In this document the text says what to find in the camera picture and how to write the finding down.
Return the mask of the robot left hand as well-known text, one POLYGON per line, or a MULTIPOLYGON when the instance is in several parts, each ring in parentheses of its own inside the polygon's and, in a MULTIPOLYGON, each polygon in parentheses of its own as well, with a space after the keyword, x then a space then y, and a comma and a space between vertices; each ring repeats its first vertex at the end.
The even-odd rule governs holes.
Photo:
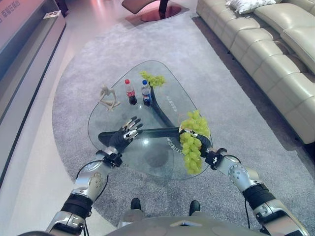
POLYGON ((109 146, 116 149, 117 152, 123 150, 137 137, 138 129, 143 126, 140 123, 141 118, 134 116, 130 118, 118 131, 116 131, 109 140, 109 146))

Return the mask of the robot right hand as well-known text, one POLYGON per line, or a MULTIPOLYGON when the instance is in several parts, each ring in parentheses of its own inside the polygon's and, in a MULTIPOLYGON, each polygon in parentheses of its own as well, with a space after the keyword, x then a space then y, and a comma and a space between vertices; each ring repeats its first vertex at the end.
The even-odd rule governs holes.
POLYGON ((189 133, 192 137, 197 138, 201 142, 201 148, 200 148, 201 157, 205 158, 207 156, 207 150, 208 148, 211 147, 211 142, 209 138, 207 138, 206 136, 202 134, 198 134, 194 130, 190 130, 190 129, 179 128, 179 133, 180 134, 189 133))

